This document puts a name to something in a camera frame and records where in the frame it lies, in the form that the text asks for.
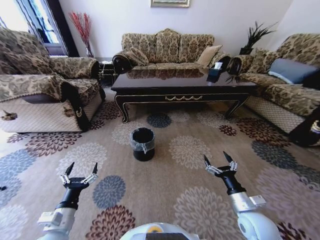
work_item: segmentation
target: potted plant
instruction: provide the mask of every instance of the potted plant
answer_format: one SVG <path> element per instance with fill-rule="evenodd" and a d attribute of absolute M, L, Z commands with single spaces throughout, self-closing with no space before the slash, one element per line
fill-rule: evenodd
<path fill-rule="evenodd" d="M 258 25 L 258 22 L 255 21 L 255 28 L 249 27 L 248 43 L 241 48 L 240 55 L 249 55 L 252 52 L 252 47 L 256 42 L 258 42 L 263 36 L 275 32 L 275 30 L 270 29 L 277 23 L 278 22 L 262 28 L 264 23 Z"/>
<path fill-rule="evenodd" d="M 90 16 L 86 13 L 69 12 L 69 17 L 73 22 L 75 28 L 80 34 L 81 40 L 85 46 L 87 57 L 93 58 L 94 55 L 92 54 L 91 46 L 90 46 L 90 30 L 91 30 Z"/>

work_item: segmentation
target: rug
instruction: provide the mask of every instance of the rug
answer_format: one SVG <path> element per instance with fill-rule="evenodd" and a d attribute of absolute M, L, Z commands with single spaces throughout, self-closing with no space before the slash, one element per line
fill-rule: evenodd
<path fill-rule="evenodd" d="M 65 189 L 59 174 L 98 179 L 83 190 L 71 240 L 117 240 L 152 222 L 179 225 L 207 240 L 243 240 L 223 181 L 205 171 L 238 162 L 237 180 L 249 196 L 263 195 L 261 211 L 284 240 L 316 240 L 320 230 L 319 149 L 298 147 L 242 107 L 226 120 L 224 103 L 129 105 L 129 122 L 106 101 L 88 132 L 1 133 L 0 239 L 34 240 L 37 220 L 53 211 Z M 155 156 L 133 157 L 129 134 L 155 132 Z"/>

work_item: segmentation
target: black trash can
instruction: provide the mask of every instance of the black trash can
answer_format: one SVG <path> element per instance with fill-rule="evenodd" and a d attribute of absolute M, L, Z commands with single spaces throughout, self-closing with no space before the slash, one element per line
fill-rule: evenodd
<path fill-rule="evenodd" d="M 146 127 L 139 127 L 130 134 L 130 144 L 135 159 L 146 162 L 155 155 L 155 133 Z"/>

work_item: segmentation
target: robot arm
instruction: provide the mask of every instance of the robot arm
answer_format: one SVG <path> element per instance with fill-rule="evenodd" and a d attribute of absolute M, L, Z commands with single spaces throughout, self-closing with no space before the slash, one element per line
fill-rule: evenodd
<path fill-rule="evenodd" d="M 221 178 L 227 187 L 227 194 L 232 200 L 232 207 L 238 216 L 238 227 L 248 240 L 281 240 L 277 226 L 265 215 L 257 212 L 257 208 L 265 205 L 261 195 L 248 197 L 246 189 L 236 180 L 238 164 L 226 152 L 223 152 L 228 166 L 212 166 L 204 156 L 205 169 Z"/>
<path fill-rule="evenodd" d="M 98 163 L 95 164 L 92 173 L 87 177 L 71 177 L 69 175 L 74 167 L 74 162 L 60 175 L 65 193 L 62 201 L 55 207 L 54 211 L 43 212 L 38 224 L 44 225 L 45 236 L 38 240 L 68 240 L 69 233 L 75 221 L 75 213 L 78 209 L 80 193 L 89 187 L 98 175 Z"/>

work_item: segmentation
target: coffee table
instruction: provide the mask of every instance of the coffee table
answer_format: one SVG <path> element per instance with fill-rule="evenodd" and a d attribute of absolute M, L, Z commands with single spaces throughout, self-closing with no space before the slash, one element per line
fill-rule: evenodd
<path fill-rule="evenodd" d="M 129 119 L 125 104 L 190 103 L 235 101 L 226 112 L 228 119 L 256 90 L 256 84 L 240 81 L 227 72 L 209 74 L 208 69 L 143 69 L 120 74 L 111 90 L 122 112 Z"/>

